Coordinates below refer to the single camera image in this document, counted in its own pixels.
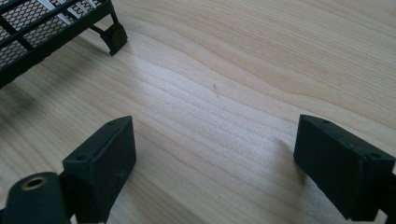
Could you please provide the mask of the black metal mesh rack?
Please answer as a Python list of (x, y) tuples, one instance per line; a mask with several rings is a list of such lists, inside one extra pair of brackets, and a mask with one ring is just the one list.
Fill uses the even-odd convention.
[(127, 42), (111, 0), (0, 0), (0, 89), (88, 29), (111, 55)]

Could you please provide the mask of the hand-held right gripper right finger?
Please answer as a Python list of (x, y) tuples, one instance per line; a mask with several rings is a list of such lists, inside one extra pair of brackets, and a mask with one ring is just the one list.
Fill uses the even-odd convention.
[(326, 120), (299, 118), (293, 158), (346, 219), (396, 222), (396, 158)]

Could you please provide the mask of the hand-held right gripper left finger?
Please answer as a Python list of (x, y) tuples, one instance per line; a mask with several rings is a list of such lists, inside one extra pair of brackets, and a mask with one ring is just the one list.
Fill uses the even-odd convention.
[(135, 162), (133, 118), (104, 124), (63, 160), (67, 213), (79, 223), (107, 222)]

